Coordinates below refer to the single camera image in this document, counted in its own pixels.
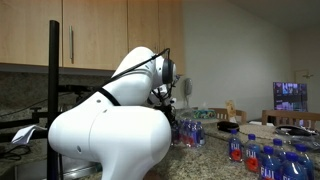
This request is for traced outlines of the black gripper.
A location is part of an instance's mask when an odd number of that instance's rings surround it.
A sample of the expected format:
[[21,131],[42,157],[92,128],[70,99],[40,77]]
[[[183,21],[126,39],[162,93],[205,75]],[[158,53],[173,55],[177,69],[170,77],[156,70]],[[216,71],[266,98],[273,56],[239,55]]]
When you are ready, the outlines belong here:
[[173,113],[173,108],[171,105],[156,106],[156,109],[163,112],[169,122],[173,122],[175,120],[175,115]]

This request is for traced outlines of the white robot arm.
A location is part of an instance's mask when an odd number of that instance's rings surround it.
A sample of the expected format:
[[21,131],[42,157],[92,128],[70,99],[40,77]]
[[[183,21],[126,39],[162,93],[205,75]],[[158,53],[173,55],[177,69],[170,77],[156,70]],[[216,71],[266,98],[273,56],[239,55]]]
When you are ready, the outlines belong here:
[[171,144],[165,114],[144,105],[151,91],[167,82],[163,64],[147,47],[131,50],[109,82],[53,121],[52,149],[99,162],[101,180],[142,180]]

